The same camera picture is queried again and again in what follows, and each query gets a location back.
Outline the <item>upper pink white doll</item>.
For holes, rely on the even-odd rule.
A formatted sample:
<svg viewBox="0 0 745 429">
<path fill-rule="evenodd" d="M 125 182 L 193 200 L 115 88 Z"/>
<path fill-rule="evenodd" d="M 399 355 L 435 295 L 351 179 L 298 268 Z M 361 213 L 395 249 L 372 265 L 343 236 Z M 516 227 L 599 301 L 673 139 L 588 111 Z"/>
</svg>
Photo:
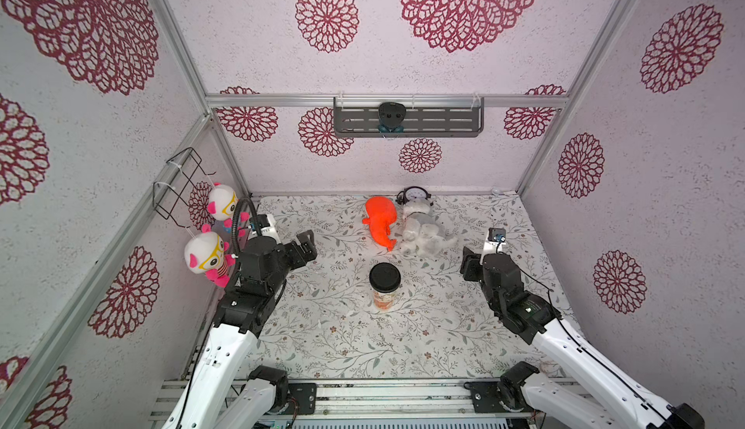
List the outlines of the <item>upper pink white doll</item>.
<svg viewBox="0 0 745 429">
<path fill-rule="evenodd" d="M 228 234 L 232 233 L 233 217 L 238 207 L 236 191 L 227 184 L 215 183 L 208 196 L 208 213 L 221 224 Z"/>
</svg>

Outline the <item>grey metal wall shelf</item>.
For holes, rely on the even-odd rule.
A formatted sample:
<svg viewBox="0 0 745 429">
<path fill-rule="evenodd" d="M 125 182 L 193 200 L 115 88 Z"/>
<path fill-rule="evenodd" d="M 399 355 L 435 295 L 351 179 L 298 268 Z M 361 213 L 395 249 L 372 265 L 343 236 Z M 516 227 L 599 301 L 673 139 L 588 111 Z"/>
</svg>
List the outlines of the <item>grey metal wall shelf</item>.
<svg viewBox="0 0 745 429">
<path fill-rule="evenodd" d="M 347 105 L 341 98 L 334 99 L 332 124 L 340 138 L 475 138 L 484 130 L 484 108 L 479 98 L 466 106 L 460 105 L 405 105 L 407 115 L 402 133 L 383 134 L 378 131 L 378 106 Z"/>
</svg>

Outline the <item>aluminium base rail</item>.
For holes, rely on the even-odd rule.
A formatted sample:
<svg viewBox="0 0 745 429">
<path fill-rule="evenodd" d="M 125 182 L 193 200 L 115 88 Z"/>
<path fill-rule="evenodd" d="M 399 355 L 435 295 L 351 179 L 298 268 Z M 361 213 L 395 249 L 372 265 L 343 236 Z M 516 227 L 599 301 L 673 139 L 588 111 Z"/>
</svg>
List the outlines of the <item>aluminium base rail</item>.
<svg viewBox="0 0 745 429">
<path fill-rule="evenodd" d="M 469 379 L 291 380 L 318 385 L 316 413 L 311 419 L 530 419 L 531 413 L 476 413 Z"/>
</svg>

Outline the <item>black cup lid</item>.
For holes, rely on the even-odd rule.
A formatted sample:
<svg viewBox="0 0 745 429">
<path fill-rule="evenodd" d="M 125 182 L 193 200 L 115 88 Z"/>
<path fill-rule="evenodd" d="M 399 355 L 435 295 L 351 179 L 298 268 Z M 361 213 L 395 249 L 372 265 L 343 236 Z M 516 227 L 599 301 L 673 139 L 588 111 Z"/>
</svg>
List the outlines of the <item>black cup lid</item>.
<svg viewBox="0 0 745 429">
<path fill-rule="evenodd" d="M 395 292 L 401 286 L 402 275 L 395 265 L 382 262 L 372 267 L 369 281 L 375 292 L 387 294 Z"/>
</svg>

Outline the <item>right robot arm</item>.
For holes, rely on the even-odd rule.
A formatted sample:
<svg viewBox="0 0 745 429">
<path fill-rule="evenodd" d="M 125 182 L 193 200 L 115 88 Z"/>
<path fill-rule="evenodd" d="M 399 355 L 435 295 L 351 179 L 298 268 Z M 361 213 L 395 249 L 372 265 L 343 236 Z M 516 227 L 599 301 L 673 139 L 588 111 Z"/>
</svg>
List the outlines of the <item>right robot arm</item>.
<svg viewBox="0 0 745 429">
<path fill-rule="evenodd" d="M 500 407 L 512 413 L 536 411 L 570 428 L 702 428 L 692 406 L 673 406 L 639 384 L 563 320 L 550 297 L 526 289 L 523 272 L 498 248 L 477 254 L 463 250 L 460 272 L 475 281 L 499 322 L 568 372 L 589 398 L 555 384 L 534 365 L 521 361 L 491 389 Z"/>
</svg>

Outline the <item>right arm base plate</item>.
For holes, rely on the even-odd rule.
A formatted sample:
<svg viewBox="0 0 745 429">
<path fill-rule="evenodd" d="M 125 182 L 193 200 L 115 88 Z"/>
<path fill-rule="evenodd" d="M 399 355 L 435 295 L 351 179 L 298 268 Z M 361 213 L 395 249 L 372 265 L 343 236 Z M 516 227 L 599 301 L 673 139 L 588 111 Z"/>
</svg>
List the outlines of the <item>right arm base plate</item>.
<svg viewBox="0 0 745 429">
<path fill-rule="evenodd" d="M 523 395 L 525 382 L 471 380 L 464 388 L 471 394 L 476 413 L 531 413 L 535 411 Z"/>
</svg>

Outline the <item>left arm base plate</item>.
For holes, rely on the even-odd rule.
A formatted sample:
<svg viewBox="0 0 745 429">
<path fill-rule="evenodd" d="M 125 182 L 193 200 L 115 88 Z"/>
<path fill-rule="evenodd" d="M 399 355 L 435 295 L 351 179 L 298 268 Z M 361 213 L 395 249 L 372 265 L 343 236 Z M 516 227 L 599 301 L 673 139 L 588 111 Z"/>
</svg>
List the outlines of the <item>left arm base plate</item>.
<svg viewBox="0 0 745 429">
<path fill-rule="evenodd" d="M 316 413 L 318 385 L 315 382 L 280 382 L 250 380 L 231 407 L 242 413 L 256 413 L 261 417 L 306 417 Z"/>
</svg>

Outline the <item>pink white doll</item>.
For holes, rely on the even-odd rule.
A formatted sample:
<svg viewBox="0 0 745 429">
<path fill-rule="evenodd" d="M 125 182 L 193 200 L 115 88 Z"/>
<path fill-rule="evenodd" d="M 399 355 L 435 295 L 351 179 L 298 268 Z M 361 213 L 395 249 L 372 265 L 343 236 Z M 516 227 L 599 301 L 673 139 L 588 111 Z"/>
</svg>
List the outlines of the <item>pink white doll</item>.
<svg viewBox="0 0 745 429">
<path fill-rule="evenodd" d="M 231 246 L 208 224 L 204 224 L 200 231 L 186 244 L 184 261 L 192 273 L 204 274 L 217 287 L 225 288 L 236 265 Z"/>
<path fill-rule="evenodd" d="M 221 224 L 228 234 L 232 233 L 233 217 L 238 207 L 236 191 L 227 184 L 215 183 L 208 196 L 208 213 Z"/>
</svg>

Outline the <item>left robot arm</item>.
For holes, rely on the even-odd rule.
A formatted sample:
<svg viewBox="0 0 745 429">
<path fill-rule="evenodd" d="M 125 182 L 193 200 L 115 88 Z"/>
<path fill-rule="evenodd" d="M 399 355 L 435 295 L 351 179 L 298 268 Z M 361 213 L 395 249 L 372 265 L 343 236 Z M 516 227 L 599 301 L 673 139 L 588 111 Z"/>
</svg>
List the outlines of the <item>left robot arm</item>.
<svg viewBox="0 0 745 429">
<path fill-rule="evenodd" d="M 260 366 L 228 408 L 224 400 L 246 357 L 273 314 L 290 272 L 316 260 L 314 233 L 279 243 L 256 236 L 236 252 L 236 270 L 217 305 L 191 379 L 166 428 L 251 428 L 267 413 L 281 413 L 290 399 L 287 374 Z"/>
</svg>

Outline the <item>white grey plush rabbit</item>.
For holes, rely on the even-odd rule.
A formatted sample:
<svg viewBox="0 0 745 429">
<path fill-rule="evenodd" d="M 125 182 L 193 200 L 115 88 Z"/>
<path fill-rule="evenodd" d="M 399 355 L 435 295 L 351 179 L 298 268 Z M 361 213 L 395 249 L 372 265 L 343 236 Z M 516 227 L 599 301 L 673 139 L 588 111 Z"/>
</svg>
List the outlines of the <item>white grey plush rabbit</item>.
<svg viewBox="0 0 745 429">
<path fill-rule="evenodd" d="M 431 216 L 432 205 L 426 199 L 413 199 L 403 205 L 404 228 L 401 252 L 404 256 L 437 258 L 458 244 Z"/>
</svg>

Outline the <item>small alarm clock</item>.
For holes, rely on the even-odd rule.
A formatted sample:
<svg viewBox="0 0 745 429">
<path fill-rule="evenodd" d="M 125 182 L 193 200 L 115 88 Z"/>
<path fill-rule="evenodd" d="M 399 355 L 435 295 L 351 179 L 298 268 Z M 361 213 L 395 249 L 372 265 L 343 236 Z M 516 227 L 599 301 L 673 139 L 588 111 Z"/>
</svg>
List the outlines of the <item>small alarm clock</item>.
<svg viewBox="0 0 745 429">
<path fill-rule="evenodd" d="M 411 201 L 430 201 L 431 198 L 432 195 L 425 188 L 421 188 L 421 186 L 409 186 L 398 193 L 396 203 L 399 206 L 403 206 Z"/>
</svg>

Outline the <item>lower pink white doll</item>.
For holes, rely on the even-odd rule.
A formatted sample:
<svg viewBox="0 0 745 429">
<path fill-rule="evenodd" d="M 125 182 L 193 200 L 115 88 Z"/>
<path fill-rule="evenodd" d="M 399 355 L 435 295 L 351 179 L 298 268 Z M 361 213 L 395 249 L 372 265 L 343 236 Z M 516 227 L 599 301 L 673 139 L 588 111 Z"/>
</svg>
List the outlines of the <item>lower pink white doll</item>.
<svg viewBox="0 0 745 429">
<path fill-rule="evenodd" d="M 217 287 L 225 288 L 236 265 L 231 246 L 208 224 L 204 224 L 200 231 L 186 244 L 184 261 L 192 273 L 204 274 Z"/>
</svg>

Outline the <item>black object on shelf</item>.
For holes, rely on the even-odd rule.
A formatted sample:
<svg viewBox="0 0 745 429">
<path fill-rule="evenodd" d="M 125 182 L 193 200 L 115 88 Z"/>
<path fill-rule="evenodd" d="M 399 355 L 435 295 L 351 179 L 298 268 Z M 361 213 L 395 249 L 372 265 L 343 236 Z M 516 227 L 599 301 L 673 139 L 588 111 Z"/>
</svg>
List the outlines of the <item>black object on shelf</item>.
<svg viewBox="0 0 745 429">
<path fill-rule="evenodd" d="M 407 108 L 397 102 L 385 102 L 378 106 L 378 131 L 383 134 L 402 133 Z"/>
</svg>

